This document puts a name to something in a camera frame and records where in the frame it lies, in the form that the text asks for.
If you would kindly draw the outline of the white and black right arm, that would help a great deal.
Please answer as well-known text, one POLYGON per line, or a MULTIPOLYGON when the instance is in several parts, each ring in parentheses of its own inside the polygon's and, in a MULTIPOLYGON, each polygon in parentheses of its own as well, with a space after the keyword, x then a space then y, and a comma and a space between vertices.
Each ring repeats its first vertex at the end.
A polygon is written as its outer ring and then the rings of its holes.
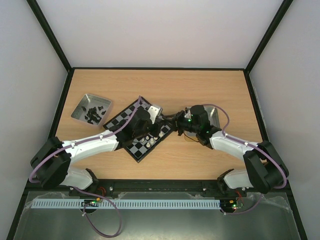
POLYGON ((229 196, 238 188, 254 188, 266 194, 287 185, 289 171, 271 142, 257 143, 226 133, 225 128, 211 124, 206 105, 194 105, 164 116, 164 120, 179 135, 193 133, 201 145, 244 162, 244 170, 230 169, 217 178, 222 195, 229 196))

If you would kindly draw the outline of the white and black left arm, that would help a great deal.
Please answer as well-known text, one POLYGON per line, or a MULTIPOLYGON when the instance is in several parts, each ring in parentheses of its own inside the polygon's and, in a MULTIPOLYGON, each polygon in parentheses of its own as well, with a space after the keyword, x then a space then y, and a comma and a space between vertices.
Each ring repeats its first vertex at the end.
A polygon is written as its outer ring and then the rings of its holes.
POLYGON ((33 171, 29 181, 40 183, 45 190, 59 185, 87 189, 94 182, 93 174, 72 165, 103 152, 124 149, 147 134, 157 136, 161 130, 161 112, 161 108, 153 105, 149 109, 137 108, 129 119, 99 134, 71 141, 51 137, 30 161, 33 171))

